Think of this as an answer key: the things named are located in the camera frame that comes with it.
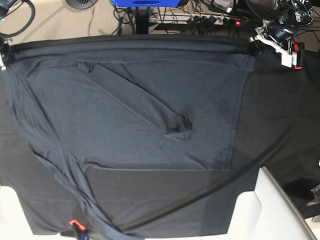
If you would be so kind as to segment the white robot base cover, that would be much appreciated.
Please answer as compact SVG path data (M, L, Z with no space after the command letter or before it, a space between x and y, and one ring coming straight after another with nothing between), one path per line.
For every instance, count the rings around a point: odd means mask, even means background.
M235 202L228 240L315 240L317 237L266 167L259 169L253 191Z

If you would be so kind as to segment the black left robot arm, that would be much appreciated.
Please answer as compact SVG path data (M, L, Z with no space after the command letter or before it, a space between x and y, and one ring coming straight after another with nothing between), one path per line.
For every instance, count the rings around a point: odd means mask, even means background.
M300 70L304 63L305 44L293 40L303 28L313 24L315 11L309 0L275 0L273 9L262 15L250 0L247 6L262 26L255 28L256 35L249 38L248 51L259 56L268 49L280 54L281 65Z

